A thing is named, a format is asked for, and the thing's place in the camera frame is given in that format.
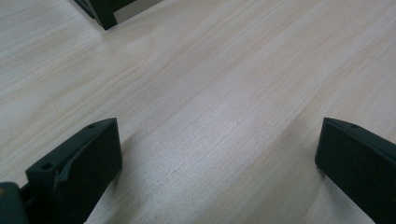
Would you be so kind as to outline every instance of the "screw hole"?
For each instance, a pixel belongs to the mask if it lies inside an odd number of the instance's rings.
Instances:
[[[43,166],[41,166],[41,169],[48,170],[48,169],[52,168],[52,166],[53,165],[51,163],[46,163]]]

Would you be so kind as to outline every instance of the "black plastic part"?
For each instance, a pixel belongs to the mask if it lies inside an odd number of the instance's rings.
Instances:
[[[117,25],[114,12],[135,0],[75,0],[75,2],[105,30]]]
[[[121,165],[117,120],[93,123],[33,164],[21,190],[15,184],[0,185],[6,189],[0,208],[7,206],[7,211],[0,209],[0,217],[6,218],[0,223],[83,223]]]
[[[396,223],[396,145],[355,124],[325,119],[315,162],[375,223]]]
[[[14,183],[0,183],[0,223],[28,224],[20,189]]]

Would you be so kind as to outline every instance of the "table surface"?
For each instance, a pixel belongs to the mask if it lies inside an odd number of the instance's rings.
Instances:
[[[104,31],[71,0],[0,1],[0,181],[117,118],[87,223],[373,223],[314,157],[324,117],[396,142],[396,1],[125,10]]]

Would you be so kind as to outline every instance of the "black object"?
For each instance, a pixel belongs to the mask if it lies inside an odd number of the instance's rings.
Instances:
[[[396,223],[396,145],[355,124],[324,119],[315,162],[375,223]]]
[[[136,0],[75,0],[105,30],[117,25],[114,12]]]
[[[93,123],[27,169],[22,189],[0,183],[0,223],[83,223],[121,165],[117,120]]]

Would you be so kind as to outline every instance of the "wooden table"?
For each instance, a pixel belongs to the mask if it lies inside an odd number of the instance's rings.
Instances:
[[[324,117],[396,142],[395,71],[394,0],[163,0],[107,32],[2,0],[0,181],[116,117],[87,223],[372,223],[314,157]]]

